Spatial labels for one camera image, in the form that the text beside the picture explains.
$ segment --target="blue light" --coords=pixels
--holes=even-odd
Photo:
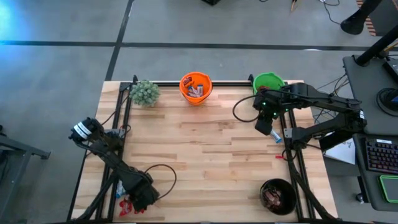
[[[5,39],[11,28],[11,10],[8,5],[0,1],[0,39]]]

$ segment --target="wooden table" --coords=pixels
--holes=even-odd
[[[96,114],[100,122],[114,111],[119,84],[104,83]],[[232,115],[233,105],[251,94],[248,87],[214,87],[203,106],[190,106],[177,87],[161,87],[154,108],[132,105],[129,117],[132,129],[127,134],[124,161],[140,170],[154,164],[168,164],[176,170],[178,181],[168,196],[150,206],[144,214],[131,212],[119,217],[118,200],[114,221],[297,221],[295,212],[274,215],[260,203],[259,189],[266,180],[281,178],[290,182],[290,175],[287,162],[275,158],[283,151],[284,144],[276,144],[270,136],[256,131],[254,123],[239,122]],[[237,115],[242,119],[255,117],[257,111],[251,105],[252,100],[243,102],[237,108]],[[121,111],[120,124],[124,109]],[[294,113],[297,126],[313,125],[309,108]],[[110,121],[104,127],[110,129],[111,125]],[[273,127],[281,135],[279,120],[274,121]],[[337,217],[321,151],[308,147],[303,150],[303,156],[311,190],[329,213]],[[103,167],[104,162],[98,157],[89,155],[86,158],[72,218],[81,215],[98,193]],[[150,174],[161,195],[168,191],[174,179],[171,171],[158,167]],[[300,196],[305,217],[308,217],[304,194],[301,192]]]

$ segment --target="white paper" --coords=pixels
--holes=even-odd
[[[349,139],[327,150],[325,156],[355,165],[355,145],[353,139]]]

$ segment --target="red object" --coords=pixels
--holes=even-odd
[[[139,211],[139,212],[138,212],[138,211],[134,211],[134,214],[138,214],[138,213],[140,213],[140,212],[143,214],[144,211],[145,211],[144,209],[141,209],[141,211]]]
[[[119,214],[120,217],[125,216],[132,211],[132,203],[129,200],[124,199],[119,203],[119,206],[122,207]]]

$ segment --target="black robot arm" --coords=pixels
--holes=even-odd
[[[101,158],[105,164],[112,168],[111,178],[120,178],[135,211],[146,210],[148,205],[154,204],[159,198],[158,191],[152,186],[152,177],[146,172],[128,166],[116,155],[115,151],[122,148],[123,145],[123,140],[118,133],[113,131],[106,133],[96,119],[86,118],[72,129],[69,139],[72,139],[77,146],[89,150]],[[103,197],[109,187],[110,185],[105,184],[104,189],[100,190],[97,197]],[[90,218],[96,208],[96,203],[98,201],[94,199],[80,218]]]
[[[321,93],[305,83],[282,86],[280,90],[259,91],[254,99],[253,107],[259,111],[255,128],[268,135],[272,129],[272,120],[291,109],[316,106],[326,110],[339,112],[327,122],[309,128],[293,128],[285,130],[285,138],[294,149],[305,148],[306,143],[316,136],[332,133],[321,140],[323,149],[329,149],[361,132],[366,120],[361,113],[360,102],[333,94]]]

